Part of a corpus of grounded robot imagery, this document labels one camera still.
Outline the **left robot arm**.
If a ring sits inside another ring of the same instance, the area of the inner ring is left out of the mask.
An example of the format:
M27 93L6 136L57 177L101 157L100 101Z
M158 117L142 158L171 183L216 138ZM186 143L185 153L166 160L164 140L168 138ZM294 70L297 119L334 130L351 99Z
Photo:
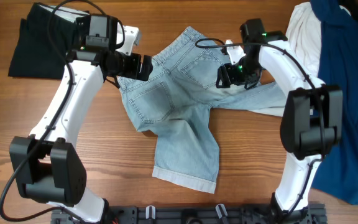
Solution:
M141 33L115 17L83 18L88 30L63 58L65 71L47 111L26 137L9 147L21 197L46 203L75 223L116 223L107 200L86 186L86 169L76 142L88 109L107 77L146 81L153 66L148 55L133 52Z

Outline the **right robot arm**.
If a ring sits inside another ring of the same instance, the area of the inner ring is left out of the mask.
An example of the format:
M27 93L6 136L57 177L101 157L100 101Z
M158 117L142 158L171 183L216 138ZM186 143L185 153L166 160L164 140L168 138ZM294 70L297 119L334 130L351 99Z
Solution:
M281 182L272 194L270 223L311 220L308 194L319 165L341 139L342 91L308 74L281 31L261 19L240 26L242 42L226 43L230 63L218 68L217 88L250 89L267 70L286 96L280 138L287 152Z

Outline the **light blue denim shorts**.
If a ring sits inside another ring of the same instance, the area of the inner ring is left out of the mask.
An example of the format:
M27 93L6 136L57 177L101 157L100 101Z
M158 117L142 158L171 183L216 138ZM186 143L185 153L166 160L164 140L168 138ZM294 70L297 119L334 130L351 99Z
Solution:
M122 102L139 132L157 136L152 175L189 189L214 193L219 146L209 130L213 108L281 116L286 98L276 83L217 88L218 68L229 57L187 27L152 57L146 82L118 79Z

